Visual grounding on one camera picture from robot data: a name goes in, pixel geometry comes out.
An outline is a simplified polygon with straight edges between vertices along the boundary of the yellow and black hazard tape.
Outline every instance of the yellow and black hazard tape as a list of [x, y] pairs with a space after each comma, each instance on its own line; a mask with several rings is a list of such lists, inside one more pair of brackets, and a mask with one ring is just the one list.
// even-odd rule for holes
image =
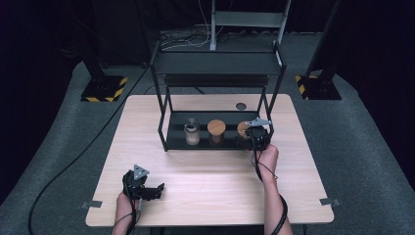
[[121, 96], [122, 91], [124, 90], [125, 83], [127, 82], [128, 78], [125, 77], [122, 79], [122, 81], [119, 83], [119, 87], [116, 90], [114, 96], [107, 96], [107, 97], [98, 97], [98, 96], [87, 96], [82, 97], [81, 101], [87, 101], [87, 102], [114, 102], [119, 99], [119, 96]]
[[[318, 76], [312, 75], [309, 78], [318, 78]], [[299, 86], [300, 95], [301, 95], [303, 100], [308, 100], [309, 98], [308, 98], [308, 95], [307, 95], [307, 90], [306, 90], [305, 85], [304, 85], [305, 80], [306, 80], [306, 77], [296, 75], [296, 81], [297, 81], [297, 85]]]

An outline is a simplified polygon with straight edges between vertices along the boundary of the cable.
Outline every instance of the cable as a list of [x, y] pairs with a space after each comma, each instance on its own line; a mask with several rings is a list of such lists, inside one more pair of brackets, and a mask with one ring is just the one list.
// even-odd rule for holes
[[208, 32], [209, 32], [209, 30], [208, 30], [208, 21], [207, 21], [207, 19], [206, 19], [206, 17], [205, 17], [205, 14], [204, 14], [203, 9], [202, 9], [201, 0], [198, 0], [198, 1], [199, 1], [199, 9], [201, 10], [202, 17], [204, 18], [204, 21], [205, 21], [205, 26], [207, 27], [207, 38], [206, 38], [206, 40], [205, 40], [204, 42], [201, 42], [201, 43], [198, 43], [198, 44], [193, 44], [191, 41], [189, 41], [189, 40], [185, 40], [185, 42], [187, 42], [189, 45], [186, 45], [186, 44], [185, 44], [185, 45], [175, 45], [175, 46], [169, 46], [169, 47], [163, 48], [163, 50], [168, 50], [168, 49], [171, 49], [171, 48], [175, 48], [175, 47], [183, 47], [183, 46], [202, 47], [203, 45], [205, 45], [205, 44], [207, 44], [207, 43], [209, 42], [209, 39], [208, 39]]
[[30, 212], [28, 214], [28, 220], [27, 220], [27, 229], [29, 234], [34, 234], [32, 227], [31, 227], [31, 221], [32, 221], [32, 216], [33, 216], [33, 212], [34, 212], [34, 208], [36, 207], [37, 202], [39, 201], [40, 197], [43, 195], [43, 193], [46, 191], [46, 189], [48, 189], [48, 187], [59, 177], [61, 176], [68, 168], [70, 168], [76, 161], [78, 161], [80, 159], [80, 157], [83, 156], [83, 154], [85, 154], [86, 151], [88, 151], [88, 149], [92, 146], [92, 144], [95, 143], [95, 141], [98, 139], [98, 137], [104, 132], [105, 128], [109, 125], [109, 123], [113, 120], [113, 118], [115, 117], [116, 113], [118, 113], [118, 111], [120, 110], [120, 108], [122, 107], [122, 105], [125, 103], [126, 99], [128, 98], [128, 96], [131, 94], [132, 90], [134, 90], [134, 88], [136, 87], [136, 85], [138, 84], [138, 82], [141, 80], [141, 78], [143, 78], [144, 74], [146, 73], [147, 69], [149, 67], [146, 67], [144, 69], [144, 71], [141, 73], [140, 77], [137, 79], [137, 81], [134, 83], [133, 87], [130, 89], [130, 91], [128, 91], [128, 93], [125, 95], [125, 98], [122, 100], [122, 102], [119, 104], [119, 106], [116, 108], [115, 112], [111, 115], [110, 119], [104, 124], [104, 126], [101, 128], [101, 130], [98, 132], [98, 134], [92, 139], [92, 141], [80, 152], [80, 154], [72, 161], [70, 162], [67, 166], [65, 166], [58, 174], [56, 174], [44, 187], [43, 189], [40, 191], [40, 193], [37, 195], [36, 199], [34, 200], [31, 208], [30, 208]]

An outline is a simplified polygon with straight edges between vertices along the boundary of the black metal frame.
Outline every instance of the black metal frame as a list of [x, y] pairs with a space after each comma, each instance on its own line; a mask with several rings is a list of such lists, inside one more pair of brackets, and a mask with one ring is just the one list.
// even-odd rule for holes
[[[263, 107], [266, 112], [267, 119], [271, 120], [271, 112], [272, 108], [274, 106], [277, 93], [279, 90], [279, 87], [282, 82], [282, 78], [285, 73], [286, 64], [284, 63], [283, 56], [279, 50], [278, 43], [274, 44], [274, 53], [276, 54], [277, 60], [278, 60], [278, 66], [280, 71], [279, 73], [275, 73], [274, 75], [278, 75], [276, 85], [273, 90], [272, 98], [270, 103], [268, 103], [268, 100], [266, 98], [266, 87], [269, 81], [269, 76], [272, 74], [266, 74], [266, 73], [187, 73], [187, 72], [173, 72], [173, 73], [162, 73], [157, 71], [157, 61], [161, 53], [180, 53], [180, 52], [162, 52], [161, 51], [161, 45], [158, 42], [156, 45], [156, 48], [154, 50], [154, 54], [152, 57], [152, 60], [150, 62], [150, 69], [153, 76], [153, 81], [156, 87], [156, 93], [158, 96], [158, 101], [161, 109], [161, 119], [159, 123], [158, 133], [161, 138], [162, 145], [164, 147], [164, 150], [167, 151], [168, 149], [182, 149], [182, 150], [204, 150], [204, 149], [217, 149], [217, 150], [229, 150], [229, 149], [238, 149], [238, 146], [236, 145], [234, 134], [236, 135], [237, 131], [236, 128], [235, 131], [230, 131], [231, 135], [227, 135], [228, 139], [225, 138], [224, 145], [220, 146], [211, 146], [206, 143], [201, 143], [197, 146], [190, 146], [186, 145], [184, 141], [184, 131], [183, 131], [183, 123], [176, 123], [172, 120], [175, 116], [180, 116], [182, 114], [190, 113], [193, 116], [197, 116], [198, 114], [201, 115], [215, 115], [220, 116], [223, 118], [228, 118], [227, 126], [236, 127], [236, 125], [243, 120], [246, 120], [244, 118], [250, 118], [254, 119], [259, 116], [259, 112]], [[164, 100], [161, 97], [161, 90], [160, 85], [158, 82], [158, 75], [163, 75], [164, 77], [164, 85], [165, 85], [165, 97]], [[170, 89], [169, 87], [256, 87], [256, 88], [262, 88], [260, 93], [260, 99], [257, 106], [256, 111], [219, 111], [219, 112], [213, 112], [213, 111], [195, 111], [195, 112], [186, 112], [186, 111], [174, 111], [173, 105], [171, 102], [170, 97]], [[164, 123], [165, 114], [167, 112], [167, 105], [169, 107], [170, 111], [170, 122], [167, 132], [167, 138], [164, 138], [164, 134], [162, 133], [162, 127]], [[174, 141], [175, 135], [178, 132], [177, 126], [181, 126], [181, 134], [182, 134], [182, 143], [184, 145], [181, 145], [180, 143], [177, 144], [177, 141]], [[272, 124], [269, 125], [270, 130], [270, 136], [272, 137], [272, 134], [274, 133], [274, 127]], [[201, 132], [206, 137], [207, 135], [207, 123], [205, 121], [201, 122]]]

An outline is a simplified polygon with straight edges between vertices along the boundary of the small round object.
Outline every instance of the small round object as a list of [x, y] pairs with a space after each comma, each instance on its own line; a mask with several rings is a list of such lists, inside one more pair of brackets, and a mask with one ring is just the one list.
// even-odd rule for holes
[[211, 120], [207, 125], [207, 130], [211, 135], [221, 135], [225, 129], [226, 124], [220, 119]]

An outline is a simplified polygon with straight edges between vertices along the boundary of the human arm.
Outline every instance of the human arm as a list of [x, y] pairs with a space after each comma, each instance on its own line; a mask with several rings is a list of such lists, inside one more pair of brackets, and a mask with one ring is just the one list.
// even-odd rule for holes
[[[139, 201], [135, 200], [135, 208], [138, 208]], [[126, 195], [122, 192], [116, 198], [116, 210], [115, 210], [115, 225], [113, 227], [112, 235], [125, 235], [127, 234], [128, 227], [132, 221], [132, 209], [131, 204]]]
[[[262, 178], [264, 188], [264, 203], [265, 203], [265, 221], [264, 234], [272, 234], [277, 227], [281, 216], [283, 214], [283, 203], [278, 191], [278, 183], [275, 177], [275, 168], [278, 161], [278, 148], [272, 144], [268, 145], [266, 150], [256, 152], [258, 158], [258, 168]], [[285, 220], [278, 235], [291, 235], [293, 230], [291, 228], [288, 218]]]

